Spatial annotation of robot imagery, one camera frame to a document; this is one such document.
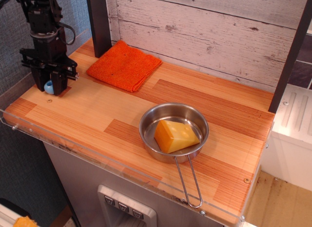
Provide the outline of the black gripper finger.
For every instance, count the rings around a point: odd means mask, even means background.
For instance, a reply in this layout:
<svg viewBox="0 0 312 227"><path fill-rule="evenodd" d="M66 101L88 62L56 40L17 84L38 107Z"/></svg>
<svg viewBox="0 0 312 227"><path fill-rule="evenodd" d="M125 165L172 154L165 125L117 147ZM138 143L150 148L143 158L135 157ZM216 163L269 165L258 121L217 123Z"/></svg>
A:
<svg viewBox="0 0 312 227"><path fill-rule="evenodd" d="M53 71L51 73L54 95L60 95L67 88L67 76L62 72Z"/></svg>
<svg viewBox="0 0 312 227"><path fill-rule="evenodd" d="M34 78L37 88L40 91L45 91L44 86L51 79L50 72L42 68L31 66L31 73L32 73L32 76Z"/></svg>

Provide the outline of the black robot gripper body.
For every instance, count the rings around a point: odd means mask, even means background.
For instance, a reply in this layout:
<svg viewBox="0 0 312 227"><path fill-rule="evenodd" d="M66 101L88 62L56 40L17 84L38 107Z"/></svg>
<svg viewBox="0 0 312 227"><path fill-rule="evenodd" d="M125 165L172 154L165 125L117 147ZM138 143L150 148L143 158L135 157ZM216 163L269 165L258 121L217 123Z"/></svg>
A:
<svg viewBox="0 0 312 227"><path fill-rule="evenodd" d="M22 48L22 65L36 68L57 68L67 78L77 80L77 63L67 56L67 46L64 27L56 27L48 33L30 31L34 48Z"/></svg>

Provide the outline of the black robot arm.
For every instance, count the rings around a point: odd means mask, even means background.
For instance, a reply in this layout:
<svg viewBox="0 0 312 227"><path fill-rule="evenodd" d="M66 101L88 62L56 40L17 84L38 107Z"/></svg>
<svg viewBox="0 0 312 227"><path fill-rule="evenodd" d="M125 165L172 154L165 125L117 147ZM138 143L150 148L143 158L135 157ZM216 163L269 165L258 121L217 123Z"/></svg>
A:
<svg viewBox="0 0 312 227"><path fill-rule="evenodd" d="M10 0L0 0L4 6ZM61 22L62 8L57 0L16 0L22 7L30 25L33 49L20 49L22 65L31 69L40 91L58 96L67 88L68 80L77 80L77 63L67 56L65 29L73 30Z"/></svg>

